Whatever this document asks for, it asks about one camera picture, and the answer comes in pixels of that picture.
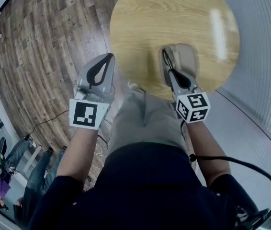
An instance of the cable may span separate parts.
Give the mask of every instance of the cable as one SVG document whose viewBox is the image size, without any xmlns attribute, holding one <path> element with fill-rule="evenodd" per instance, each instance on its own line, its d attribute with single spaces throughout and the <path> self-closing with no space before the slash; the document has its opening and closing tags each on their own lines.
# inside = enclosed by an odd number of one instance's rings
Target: cable
<svg viewBox="0 0 271 230">
<path fill-rule="evenodd" d="M 102 170 L 100 167 L 97 167 L 96 165 L 94 165 L 94 163 L 92 163 L 92 165 L 93 165 L 95 168 L 97 168 L 97 169 L 99 169 L 99 170 Z"/>
<path fill-rule="evenodd" d="M 180 132 L 181 132 L 181 134 L 182 134 L 182 136 L 183 136 L 183 138 L 184 138 L 184 140 L 185 140 L 185 135 L 183 134 L 183 131 L 182 131 L 182 127 L 183 127 L 183 124 L 185 123 L 185 121 L 184 120 L 182 120 L 182 122 L 181 122 L 181 124 L 180 124 Z"/>
<path fill-rule="evenodd" d="M 254 171 L 257 171 L 258 173 L 264 175 L 265 177 L 267 177 L 270 181 L 271 181 L 271 175 L 267 172 L 265 172 L 263 169 L 259 168 L 258 166 L 251 164 L 251 163 L 247 163 L 238 159 L 234 159 L 231 157 L 227 157 L 227 156 L 195 156 L 194 154 L 190 155 L 190 161 L 194 162 L 196 159 L 201 159 L 201 160 L 225 160 L 225 161 L 230 161 L 230 162 L 234 162 L 234 163 L 238 163 L 240 165 L 246 166 L 250 169 L 253 169 Z"/>
<path fill-rule="evenodd" d="M 106 157 L 105 155 L 96 154 L 96 153 L 95 153 L 95 155 L 97 155 L 97 156 L 101 156 L 101 157 Z"/>
<path fill-rule="evenodd" d="M 96 176 L 91 172 L 91 170 L 89 171 L 89 173 L 91 173 L 93 176 L 94 176 L 94 180 L 93 180 L 93 182 L 94 182 L 94 186 L 95 186 L 95 181 L 96 181 Z"/>
<path fill-rule="evenodd" d="M 21 145 L 24 143 L 24 141 L 26 141 L 26 140 L 30 137 L 30 135 L 34 132 L 35 128 L 37 128 L 39 125 L 48 123 L 49 121 L 52 121 L 52 120 L 56 119 L 57 117 L 59 117 L 60 115 L 66 113 L 66 112 L 69 112 L 69 110 L 65 110 L 64 112 L 58 114 L 58 115 L 55 116 L 54 118 L 49 119 L 49 120 L 47 120 L 47 121 L 44 121 L 44 122 L 42 122 L 42 123 L 37 124 L 36 126 L 34 126 L 32 132 L 30 132 L 28 135 L 25 136 L 24 140 L 23 140 L 23 141 L 21 142 L 21 144 L 17 147 L 17 149 L 15 149 L 15 151 L 14 151 L 14 153 L 11 155 L 10 159 L 9 159 L 8 161 L 5 162 L 5 167 L 3 168 L 3 171 L 4 171 L 4 170 L 6 169 L 6 167 L 8 166 L 9 162 L 10 162 L 11 159 L 13 158 L 13 155 L 16 153 L 16 151 L 21 147 Z"/>
<path fill-rule="evenodd" d="M 49 120 L 44 121 L 44 122 L 42 122 L 42 123 L 40 123 L 40 124 L 37 124 L 37 125 L 34 127 L 34 129 L 32 130 L 32 132 L 31 132 L 31 133 L 29 133 L 29 135 L 31 135 L 31 134 L 34 132 L 35 128 L 36 128 L 36 127 L 38 127 L 39 125 L 42 125 L 42 124 L 48 123 L 49 121 L 52 121 L 52 120 L 56 119 L 57 117 L 59 117 L 60 115 L 62 115 L 62 114 L 64 114 L 64 113 L 66 113 L 66 112 L 69 112 L 69 110 L 66 110 L 66 111 L 64 111 L 64 112 L 62 112 L 62 113 L 60 113 L 60 114 L 58 114 L 57 116 L 55 116 L 55 117 L 54 117 L 54 118 L 52 118 L 52 119 L 49 119 Z"/>
<path fill-rule="evenodd" d="M 114 87 L 114 85 L 113 84 L 111 84 L 112 85 L 112 87 L 114 88 L 114 93 L 113 93 L 113 97 L 115 96 L 115 92 L 116 92 L 116 90 L 115 90 L 115 87 Z"/>
<path fill-rule="evenodd" d="M 96 155 L 101 155 L 102 154 L 102 151 L 100 152 L 100 153 L 94 153 L 94 154 L 96 154 Z"/>
<path fill-rule="evenodd" d="M 265 177 L 267 177 L 270 181 L 271 181 L 271 175 L 269 173 L 267 173 L 266 171 L 264 171 L 263 169 L 259 168 L 258 166 L 248 163 L 248 162 L 244 162 L 238 159 L 234 159 L 231 157 L 227 157 L 227 156 L 196 156 L 194 154 L 190 155 L 190 161 L 194 162 L 196 159 L 201 159 L 201 160 L 225 160 L 225 161 L 230 161 L 230 162 L 234 162 L 243 166 L 246 166 L 250 169 L 253 169 L 254 171 L 264 175 Z M 256 222 L 255 225 L 259 226 L 262 223 L 264 223 L 269 217 L 271 216 L 271 210 L 262 218 L 263 222 Z"/>
<path fill-rule="evenodd" d="M 170 69 L 174 69 L 173 67 L 173 63 L 168 55 L 168 53 L 166 52 L 165 49 L 162 49 L 162 56 L 163 56 L 163 60 L 165 62 L 165 64 L 170 68 Z"/>
<path fill-rule="evenodd" d="M 100 139 L 102 139 L 102 141 L 108 145 L 108 142 L 106 142 L 106 140 L 105 140 L 104 138 L 102 138 L 101 135 L 100 135 L 99 133 L 98 133 L 98 136 L 97 136 L 97 137 L 100 138 Z"/>
<path fill-rule="evenodd" d="M 110 121 L 108 121 L 107 119 L 104 119 L 104 121 L 106 121 L 109 125 L 112 126 L 112 123 Z"/>
</svg>

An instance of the leg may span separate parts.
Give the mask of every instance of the leg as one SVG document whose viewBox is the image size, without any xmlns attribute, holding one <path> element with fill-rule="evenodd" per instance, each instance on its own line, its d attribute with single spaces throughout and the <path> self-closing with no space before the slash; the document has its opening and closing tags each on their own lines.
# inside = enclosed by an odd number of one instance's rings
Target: leg
<svg viewBox="0 0 271 230">
<path fill-rule="evenodd" d="M 6 170 L 2 173 L 2 178 L 7 184 L 11 181 L 11 175 Z"/>
<path fill-rule="evenodd" d="M 32 141 L 25 140 L 24 138 L 20 139 L 4 161 L 7 168 L 10 166 L 14 166 L 16 168 L 22 156 L 31 145 Z"/>
<path fill-rule="evenodd" d="M 65 153 L 65 150 L 66 149 L 62 149 L 58 156 L 57 156 L 57 160 L 54 164 L 54 166 L 51 168 L 51 170 L 47 173 L 46 177 L 45 177 L 45 180 L 44 180 L 44 185 L 43 185 L 43 189 L 42 189 L 42 195 L 44 195 L 48 188 L 50 187 L 51 183 L 54 181 L 56 175 L 57 175 L 57 169 L 58 169 L 58 166 L 60 164 L 60 161 Z"/>
<path fill-rule="evenodd" d="M 138 88 L 132 88 L 126 95 L 123 105 L 113 121 L 108 142 L 108 155 L 124 145 L 142 140 L 145 94 Z"/>
<path fill-rule="evenodd" d="M 50 162 L 51 156 L 52 153 L 49 151 L 43 153 L 41 159 L 36 164 L 35 168 L 32 170 L 26 187 L 29 187 L 35 190 L 36 192 L 41 192 L 41 188 L 44 182 L 45 170 Z"/>
<path fill-rule="evenodd" d="M 143 141 L 172 145 L 187 151 L 180 129 L 181 121 L 171 103 L 146 95 L 145 132 Z"/>
</svg>

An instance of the gray pants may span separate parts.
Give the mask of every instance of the gray pants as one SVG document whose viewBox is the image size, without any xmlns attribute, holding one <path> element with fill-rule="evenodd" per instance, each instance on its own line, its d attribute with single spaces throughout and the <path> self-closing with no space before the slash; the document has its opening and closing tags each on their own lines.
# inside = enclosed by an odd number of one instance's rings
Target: gray pants
<svg viewBox="0 0 271 230">
<path fill-rule="evenodd" d="M 171 145 L 186 152 L 180 125 L 169 101 L 131 89 L 113 121 L 107 154 L 137 142 Z"/>
</svg>

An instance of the black shirt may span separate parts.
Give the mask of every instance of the black shirt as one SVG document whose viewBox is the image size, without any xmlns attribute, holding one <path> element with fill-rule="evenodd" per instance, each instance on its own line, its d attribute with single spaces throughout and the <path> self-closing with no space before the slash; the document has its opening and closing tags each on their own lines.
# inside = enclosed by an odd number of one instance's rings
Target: black shirt
<svg viewBox="0 0 271 230">
<path fill-rule="evenodd" d="M 180 148 L 136 143 L 110 154 L 87 192 L 57 177 L 30 229 L 232 229 L 237 206 L 257 211 L 231 175 L 204 187 Z"/>
<path fill-rule="evenodd" d="M 22 230 L 29 229 L 29 222 L 34 214 L 36 205 L 42 198 L 41 194 L 26 187 L 22 207 L 13 205 L 15 224 Z"/>
</svg>

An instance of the jeans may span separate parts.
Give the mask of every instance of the jeans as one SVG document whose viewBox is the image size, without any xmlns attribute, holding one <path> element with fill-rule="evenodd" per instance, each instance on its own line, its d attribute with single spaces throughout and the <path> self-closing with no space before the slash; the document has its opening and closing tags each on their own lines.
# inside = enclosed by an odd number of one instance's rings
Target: jeans
<svg viewBox="0 0 271 230">
<path fill-rule="evenodd" d="M 35 192 L 43 196 L 47 192 L 48 188 L 50 187 L 51 183 L 56 177 L 57 168 L 64 155 L 64 152 L 65 150 L 60 151 L 54 166 L 51 168 L 51 170 L 48 172 L 45 178 L 44 178 L 45 170 L 50 162 L 52 154 L 47 151 L 44 152 L 41 159 L 36 164 L 35 168 L 32 170 L 26 187 L 33 189 Z"/>
<path fill-rule="evenodd" d="M 6 159 L 3 161 L 4 166 L 6 166 L 6 170 L 8 170 L 10 166 L 14 166 L 16 168 L 22 156 L 26 150 L 31 147 L 31 145 L 32 141 L 25 140 L 24 138 L 20 139 L 12 148 Z"/>
</svg>

